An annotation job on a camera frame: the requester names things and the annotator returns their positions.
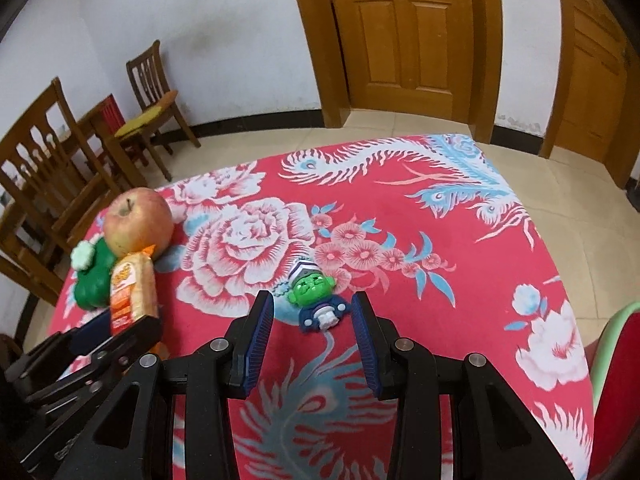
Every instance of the red floral tablecloth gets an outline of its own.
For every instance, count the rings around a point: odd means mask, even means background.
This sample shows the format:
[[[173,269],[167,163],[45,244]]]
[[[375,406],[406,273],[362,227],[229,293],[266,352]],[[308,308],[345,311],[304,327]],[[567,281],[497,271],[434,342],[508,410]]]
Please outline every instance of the red floral tablecloth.
[[[529,215],[472,139],[416,136],[271,156],[160,189],[175,219],[156,263],[172,355],[223,335],[261,289],[275,317],[258,387],[233,402],[242,478],[379,479],[394,402],[367,389],[347,316],[304,335],[286,300],[292,265],[312,258],[350,298],[434,354],[485,354],[577,479],[591,455],[591,383],[572,308]],[[98,216],[87,237],[100,231]],[[70,274],[50,330],[95,314],[75,306]],[[175,478],[184,477],[184,406]],[[451,430],[443,402],[443,478]]]

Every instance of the toy pepper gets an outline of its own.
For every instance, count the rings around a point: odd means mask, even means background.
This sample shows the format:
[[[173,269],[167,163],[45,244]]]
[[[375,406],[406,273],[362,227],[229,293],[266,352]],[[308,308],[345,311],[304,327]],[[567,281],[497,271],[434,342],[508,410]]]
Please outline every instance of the toy pepper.
[[[109,305],[111,270],[116,256],[100,235],[81,241],[71,252],[71,267],[78,273],[74,289],[76,303],[83,310]]]
[[[289,303],[300,308],[298,323],[302,332],[329,330],[338,324],[351,305],[334,294],[335,280],[325,276],[309,261],[296,263],[289,273]]]

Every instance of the metal screw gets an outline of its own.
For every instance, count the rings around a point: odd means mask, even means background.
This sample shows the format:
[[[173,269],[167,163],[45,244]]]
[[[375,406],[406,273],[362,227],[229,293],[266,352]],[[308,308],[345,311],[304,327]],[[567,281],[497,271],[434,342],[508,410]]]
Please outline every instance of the metal screw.
[[[413,349],[413,347],[414,342],[408,338],[401,337],[400,339],[396,340],[396,348],[398,350],[401,350],[402,352],[408,352],[409,350]]]
[[[214,339],[209,345],[209,347],[214,352],[222,352],[223,350],[226,350],[227,348],[229,348],[229,341],[227,341],[223,337],[219,337],[218,339]]]
[[[140,365],[143,368],[149,368],[150,366],[153,366],[154,364],[156,364],[156,361],[158,361],[158,358],[155,355],[146,354],[140,358]]]
[[[94,394],[95,392],[97,392],[100,388],[102,387],[102,382],[101,381],[95,381],[95,383],[93,383],[91,386],[89,386],[89,391]]]
[[[482,368],[486,364],[486,357],[482,354],[471,354],[469,356],[469,362],[478,368]]]

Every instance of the packaged bread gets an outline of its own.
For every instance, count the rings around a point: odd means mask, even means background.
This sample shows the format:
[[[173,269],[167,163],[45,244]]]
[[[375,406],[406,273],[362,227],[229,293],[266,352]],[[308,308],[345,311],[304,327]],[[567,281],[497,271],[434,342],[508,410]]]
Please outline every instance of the packaged bread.
[[[153,247],[121,259],[111,273],[111,334],[116,335],[143,316],[158,317]]]

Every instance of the striped hat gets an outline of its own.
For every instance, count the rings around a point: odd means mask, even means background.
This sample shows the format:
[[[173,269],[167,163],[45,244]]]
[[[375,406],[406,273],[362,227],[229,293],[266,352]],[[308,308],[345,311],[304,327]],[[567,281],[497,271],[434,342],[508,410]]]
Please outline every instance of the striped hat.
[[[315,263],[309,260],[300,260],[293,266],[289,273],[289,285],[293,286],[298,280],[318,273],[322,274],[322,270],[320,270],[320,267]]]

